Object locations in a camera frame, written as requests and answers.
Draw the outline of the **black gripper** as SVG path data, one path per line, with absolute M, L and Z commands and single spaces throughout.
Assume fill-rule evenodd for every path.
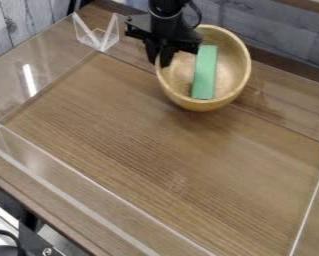
M 148 62 L 159 62 L 162 68 L 171 65 L 176 50 L 196 54 L 202 43 L 202 36 L 187 24 L 182 12 L 171 17 L 158 16 L 151 11 L 130 15 L 126 35 L 144 43 Z

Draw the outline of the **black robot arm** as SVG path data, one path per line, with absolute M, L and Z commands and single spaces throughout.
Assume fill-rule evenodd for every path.
M 198 15 L 195 25 L 190 25 L 184 20 L 186 6 L 190 6 Z M 160 67 L 166 68 L 171 65 L 178 51 L 198 53 L 202 35 L 195 28 L 200 22 L 202 12 L 192 0 L 148 0 L 148 12 L 127 17 L 126 35 L 143 41 L 148 61 L 160 61 Z

